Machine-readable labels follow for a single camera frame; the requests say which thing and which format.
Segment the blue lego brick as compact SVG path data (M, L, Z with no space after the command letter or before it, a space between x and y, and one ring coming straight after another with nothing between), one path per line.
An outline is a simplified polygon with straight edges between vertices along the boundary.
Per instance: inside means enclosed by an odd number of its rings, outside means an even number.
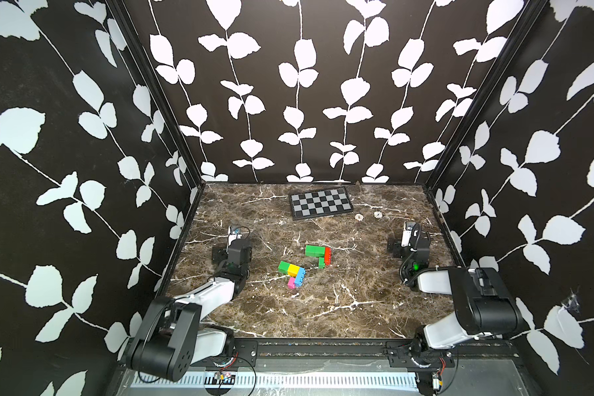
M305 275L306 275L305 269L300 268L300 270L297 273L297 276L295 277L295 286L296 287L301 287L303 285Z

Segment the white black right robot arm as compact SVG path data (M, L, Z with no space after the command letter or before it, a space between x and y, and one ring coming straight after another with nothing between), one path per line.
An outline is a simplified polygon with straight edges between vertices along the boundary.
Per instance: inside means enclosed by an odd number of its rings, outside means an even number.
M523 325L498 271L493 268L434 267L428 265L430 239L419 231L405 231L388 239L387 251L401 260L399 277L413 291L447 295L453 312L420 327L407 343L407 354L417 362L438 351L480 338L512 335Z

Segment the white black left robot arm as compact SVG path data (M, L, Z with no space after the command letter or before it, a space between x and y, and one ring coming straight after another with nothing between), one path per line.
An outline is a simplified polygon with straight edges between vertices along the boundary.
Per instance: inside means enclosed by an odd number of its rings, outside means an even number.
M122 363L139 374L176 382L188 368L207 358L235 361L234 332L201 327L201 320L226 305L244 289L250 275L252 244L233 239L217 274L206 284L176 297L152 301L138 332L122 355Z

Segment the red lego brick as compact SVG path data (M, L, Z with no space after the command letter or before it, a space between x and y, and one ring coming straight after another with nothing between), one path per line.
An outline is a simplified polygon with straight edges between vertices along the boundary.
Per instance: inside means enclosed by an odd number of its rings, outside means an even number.
M324 253L324 263L326 266L329 266L332 262L332 251L330 247L327 247L325 249L325 253Z

